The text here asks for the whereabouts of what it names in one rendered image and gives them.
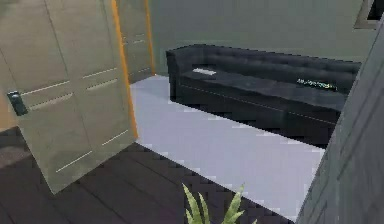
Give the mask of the pale grey-green room door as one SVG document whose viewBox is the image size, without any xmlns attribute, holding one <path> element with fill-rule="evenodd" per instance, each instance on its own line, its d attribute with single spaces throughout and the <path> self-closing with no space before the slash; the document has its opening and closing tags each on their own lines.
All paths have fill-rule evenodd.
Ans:
<svg viewBox="0 0 384 224">
<path fill-rule="evenodd" d="M 117 0 L 0 0 L 0 92 L 52 193 L 133 144 Z"/>
<path fill-rule="evenodd" d="M 131 84 L 152 75 L 146 0 L 117 0 L 122 42 Z"/>
</svg>

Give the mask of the grey flat remote control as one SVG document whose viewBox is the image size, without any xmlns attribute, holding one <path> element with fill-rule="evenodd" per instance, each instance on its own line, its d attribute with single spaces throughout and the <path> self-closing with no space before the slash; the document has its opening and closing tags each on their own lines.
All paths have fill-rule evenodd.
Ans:
<svg viewBox="0 0 384 224">
<path fill-rule="evenodd" d="M 193 69 L 193 72 L 201 73 L 201 74 L 205 74 L 205 75 L 210 75 L 210 76 L 217 73 L 216 71 L 211 71 L 211 70 L 202 69 L 202 68 L 195 68 L 195 69 Z"/>
</svg>

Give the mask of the green leafy house plant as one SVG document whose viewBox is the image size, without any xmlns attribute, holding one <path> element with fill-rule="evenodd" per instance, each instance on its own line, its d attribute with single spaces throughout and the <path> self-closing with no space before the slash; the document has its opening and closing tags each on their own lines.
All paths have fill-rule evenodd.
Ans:
<svg viewBox="0 0 384 224">
<path fill-rule="evenodd" d="M 186 196 L 189 207 L 185 209 L 185 215 L 188 224 L 212 224 L 208 205 L 201 193 L 198 193 L 199 199 L 196 199 L 190 189 L 182 184 L 184 194 Z M 237 220 L 245 213 L 240 210 L 244 185 L 241 185 L 239 190 L 232 198 L 229 207 L 220 224 L 236 224 Z"/>
</svg>

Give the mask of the black tufted sofa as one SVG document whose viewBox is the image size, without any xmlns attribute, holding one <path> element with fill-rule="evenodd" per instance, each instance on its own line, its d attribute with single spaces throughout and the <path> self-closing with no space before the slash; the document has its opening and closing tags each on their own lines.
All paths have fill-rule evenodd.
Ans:
<svg viewBox="0 0 384 224">
<path fill-rule="evenodd" d="M 166 59 L 171 101 L 323 149 L 361 68 L 354 61 L 208 44 L 170 49 Z"/>
</svg>

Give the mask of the dark flat green-patterned object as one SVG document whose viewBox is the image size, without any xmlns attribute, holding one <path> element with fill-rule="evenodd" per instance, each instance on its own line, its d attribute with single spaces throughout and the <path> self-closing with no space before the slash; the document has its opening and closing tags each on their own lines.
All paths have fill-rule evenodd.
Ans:
<svg viewBox="0 0 384 224">
<path fill-rule="evenodd" d="M 324 83 L 319 81 L 313 81 L 313 80 L 304 80 L 304 79 L 297 79 L 296 81 L 299 84 L 314 87 L 314 88 L 320 88 L 324 90 L 331 90 L 331 91 L 338 91 L 337 87 L 330 83 Z"/>
</svg>

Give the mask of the grey framed wall picture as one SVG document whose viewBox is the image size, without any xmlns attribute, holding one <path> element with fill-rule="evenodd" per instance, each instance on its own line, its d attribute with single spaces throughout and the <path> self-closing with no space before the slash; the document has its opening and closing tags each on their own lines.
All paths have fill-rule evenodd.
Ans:
<svg viewBox="0 0 384 224">
<path fill-rule="evenodd" d="M 384 14 L 384 0 L 362 0 L 354 28 L 375 29 Z"/>
</svg>

